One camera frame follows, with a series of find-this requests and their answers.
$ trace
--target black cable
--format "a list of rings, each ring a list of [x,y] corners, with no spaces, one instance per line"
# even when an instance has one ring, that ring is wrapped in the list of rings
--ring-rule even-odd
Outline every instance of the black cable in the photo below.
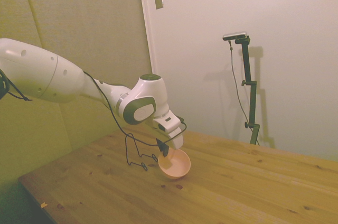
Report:
[[[0,78],[2,79],[2,81],[4,81],[5,83],[5,91],[8,92],[11,96],[17,98],[17,99],[21,99],[21,100],[25,100],[25,101],[32,101],[31,99],[28,99],[27,97],[24,96],[23,93],[21,93],[21,91],[16,87],[15,84],[13,84],[11,82],[11,80],[5,75],[5,73],[0,70]],[[19,97],[19,96],[16,96],[15,94],[9,92],[10,90],[10,85],[12,85],[12,87],[22,96],[22,97]]]
[[[112,117],[113,117],[114,120],[115,120],[115,123],[117,124],[118,128],[120,129],[120,131],[126,136],[126,138],[125,138],[125,140],[126,140],[126,157],[127,157],[127,163],[128,163],[128,165],[131,165],[131,164],[132,164],[132,163],[129,163],[129,161],[128,161],[128,152],[127,152],[127,138],[128,138],[128,137],[129,137],[129,138],[132,138],[132,139],[134,140],[135,144],[136,144],[136,141],[138,141],[138,142],[140,142],[140,143],[142,143],[142,144],[145,144],[145,145],[147,145],[147,146],[158,146],[158,144],[149,144],[149,143],[143,142],[143,141],[141,141],[140,139],[135,138],[135,137],[133,136],[133,134],[131,134],[131,133],[126,133],[126,132],[122,129],[122,127],[120,126],[119,122],[117,121],[117,118],[116,118],[116,116],[115,116],[115,114],[114,114],[114,112],[113,112],[113,110],[112,110],[112,107],[111,107],[111,105],[110,105],[110,102],[109,102],[107,96],[105,95],[105,93],[102,91],[102,89],[101,89],[101,88],[99,87],[99,85],[96,83],[95,79],[94,79],[89,73],[87,73],[87,72],[84,72],[84,73],[85,73],[89,78],[91,78],[91,80],[94,82],[94,84],[95,84],[95,86],[97,87],[97,89],[98,89],[98,90],[100,91],[100,93],[103,95],[103,97],[105,98],[105,100],[106,100],[106,102],[107,102],[107,104],[108,104],[108,108],[109,108],[109,110],[110,110],[110,112],[111,112],[111,114],[112,114]],[[186,130],[186,128],[187,128],[186,123],[185,123],[184,121],[181,120],[181,124],[183,124],[183,125],[185,126],[184,129],[183,129],[180,133],[178,133],[177,135],[175,135],[174,137],[172,137],[172,138],[168,139],[167,141],[163,142],[162,144],[165,144],[165,143],[167,143],[167,142],[169,142],[169,141],[172,141],[172,140],[175,139],[176,137],[180,136],[180,135]],[[156,159],[155,159],[154,156],[155,156],[155,155],[148,156],[148,157],[151,157],[151,158],[153,158],[153,159],[156,161],[157,158],[155,157],[155,158],[156,158]],[[137,165],[142,166],[145,170],[147,170],[147,169],[144,167],[144,163],[141,163],[141,165],[140,165],[140,164],[137,164]]]
[[[239,105],[240,105],[240,107],[241,107],[241,110],[242,110],[242,112],[243,112],[243,114],[244,114],[244,116],[245,116],[245,119],[246,119],[247,123],[249,123],[247,114],[245,113],[245,111],[244,111],[244,109],[243,109],[243,106],[242,106],[242,102],[241,102],[241,100],[240,100],[240,98],[239,98],[238,87],[237,87],[237,81],[236,81],[236,76],[234,75],[234,69],[233,69],[233,54],[232,54],[233,48],[232,48],[232,46],[231,46],[231,41],[230,41],[230,40],[228,40],[228,41],[229,41],[229,44],[230,44],[230,52],[231,52],[231,69],[232,69],[232,75],[233,75],[233,79],[234,79],[234,85],[236,86],[237,99],[238,99]]]

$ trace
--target white wall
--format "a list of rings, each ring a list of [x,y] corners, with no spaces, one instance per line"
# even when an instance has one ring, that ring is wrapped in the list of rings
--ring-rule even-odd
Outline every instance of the white wall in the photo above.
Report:
[[[261,145],[338,161],[338,0],[143,0],[154,73],[190,130],[249,142],[226,33],[247,31]],[[249,87],[234,46],[239,95]]]

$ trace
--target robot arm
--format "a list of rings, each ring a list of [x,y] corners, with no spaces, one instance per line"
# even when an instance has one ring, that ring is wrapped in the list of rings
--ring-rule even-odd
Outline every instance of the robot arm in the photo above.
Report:
[[[69,102],[78,95],[89,97],[111,106],[128,124],[144,122],[164,142],[181,132],[181,121],[170,111],[165,84],[158,75],[141,76],[133,89],[109,85],[59,55],[11,39],[0,39],[0,69],[25,95],[52,102]],[[180,148],[183,136],[167,145]]]

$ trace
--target orange bowl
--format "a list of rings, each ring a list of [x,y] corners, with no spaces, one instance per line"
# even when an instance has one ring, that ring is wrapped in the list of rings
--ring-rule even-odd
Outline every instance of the orange bowl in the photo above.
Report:
[[[158,166],[167,178],[178,179],[189,172],[191,163],[188,155],[184,151],[169,148],[166,157],[164,157],[163,154],[159,155]]]

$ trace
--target black wire handle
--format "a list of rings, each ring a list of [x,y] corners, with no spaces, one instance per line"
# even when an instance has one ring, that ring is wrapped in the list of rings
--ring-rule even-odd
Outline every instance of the black wire handle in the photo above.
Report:
[[[128,138],[128,137],[130,137],[130,138],[132,138],[132,139],[134,140],[134,143],[135,143],[135,146],[136,146],[137,153],[138,153],[138,156],[139,156],[139,157],[147,156],[147,157],[150,157],[150,158],[154,159],[155,162],[158,162],[158,159],[157,159],[157,157],[156,157],[155,154],[152,154],[151,156],[150,156],[150,155],[146,155],[146,154],[140,154],[140,153],[139,153],[139,150],[138,150],[138,147],[137,147],[137,144],[136,144],[136,140],[135,140],[133,134],[132,134],[132,133],[128,133],[128,134],[126,135],[126,137],[125,137],[125,143],[126,143],[126,159],[127,159],[127,163],[128,163],[129,166],[132,165],[132,164],[135,164],[135,165],[137,165],[137,166],[143,167],[145,171],[148,170],[146,164],[144,164],[143,162],[141,162],[141,164],[138,164],[138,163],[135,163],[135,162],[129,162],[129,160],[128,160],[128,147],[127,147],[127,138]]]

